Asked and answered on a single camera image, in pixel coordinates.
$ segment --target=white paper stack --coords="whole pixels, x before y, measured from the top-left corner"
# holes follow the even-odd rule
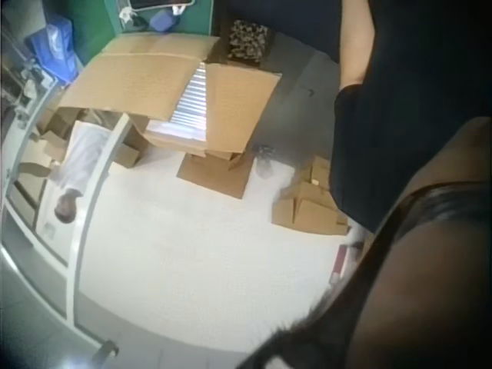
[[[207,89],[205,64],[194,73],[170,121],[151,119],[147,129],[155,133],[205,141],[207,133]]]

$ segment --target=white floor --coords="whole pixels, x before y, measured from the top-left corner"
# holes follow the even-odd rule
[[[293,168],[273,162],[268,179],[253,168],[237,200],[176,178],[182,158],[155,148],[136,168],[111,167],[85,246],[81,291],[157,334],[249,351],[315,304],[346,238],[270,223]],[[65,236],[49,244],[66,258],[70,228],[58,227],[67,227],[57,231]]]

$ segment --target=gray floor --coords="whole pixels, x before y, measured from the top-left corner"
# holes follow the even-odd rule
[[[277,34],[263,68],[282,73],[282,79],[257,126],[253,144],[271,146],[277,160],[291,165],[298,165],[314,154],[329,158],[338,66],[325,54]],[[9,228],[12,234],[20,232],[12,225]],[[9,242],[10,247],[22,243],[13,238]],[[40,257],[29,245],[19,246],[17,251],[26,270],[35,276],[39,289],[48,295],[53,305],[63,310],[65,282],[53,275],[54,272],[43,271],[46,266],[38,262]],[[94,347],[52,318],[5,265],[2,265],[1,273],[0,338],[4,355],[20,364],[19,367],[49,368],[57,367],[69,358],[87,359],[95,353]],[[245,356],[159,337],[123,321],[83,297],[79,298],[78,319],[87,330],[103,340],[112,339],[120,347],[120,354],[111,359],[107,367],[228,369]]]

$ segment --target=black fabric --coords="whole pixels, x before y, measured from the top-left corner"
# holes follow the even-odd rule
[[[492,112],[492,38],[480,2],[370,5],[373,53],[364,83],[337,98],[330,183],[340,209],[374,232],[418,169]]]
[[[339,61],[341,0],[227,0],[235,16],[326,52]]]

